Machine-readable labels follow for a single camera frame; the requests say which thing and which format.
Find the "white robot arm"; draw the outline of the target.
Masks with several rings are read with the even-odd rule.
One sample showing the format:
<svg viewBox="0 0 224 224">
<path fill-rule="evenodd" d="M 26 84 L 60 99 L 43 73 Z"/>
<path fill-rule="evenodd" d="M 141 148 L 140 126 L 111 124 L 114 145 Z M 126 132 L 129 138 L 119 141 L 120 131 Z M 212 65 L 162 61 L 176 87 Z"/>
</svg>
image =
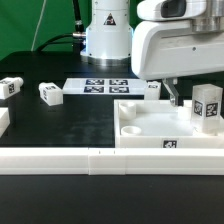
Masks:
<svg viewBox="0 0 224 224">
<path fill-rule="evenodd" d="M 92 0 L 85 61 L 129 62 L 139 78 L 161 79 L 174 104 L 177 78 L 224 71 L 224 0 L 142 0 L 135 28 L 128 12 L 129 0 Z"/>
</svg>

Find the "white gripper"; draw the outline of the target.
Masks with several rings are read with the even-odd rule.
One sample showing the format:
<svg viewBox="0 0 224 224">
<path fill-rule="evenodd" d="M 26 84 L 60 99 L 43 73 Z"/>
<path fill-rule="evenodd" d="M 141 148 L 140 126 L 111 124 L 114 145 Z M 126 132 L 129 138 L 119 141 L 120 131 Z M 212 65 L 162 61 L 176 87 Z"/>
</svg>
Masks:
<svg viewBox="0 0 224 224">
<path fill-rule="evenodd" d="M 172 106 L 182 106 L 174 77 L 224 71 L 224 0 L 143 0 L 132 40 L 132 71 L 163 79 Z"/>
</svg>

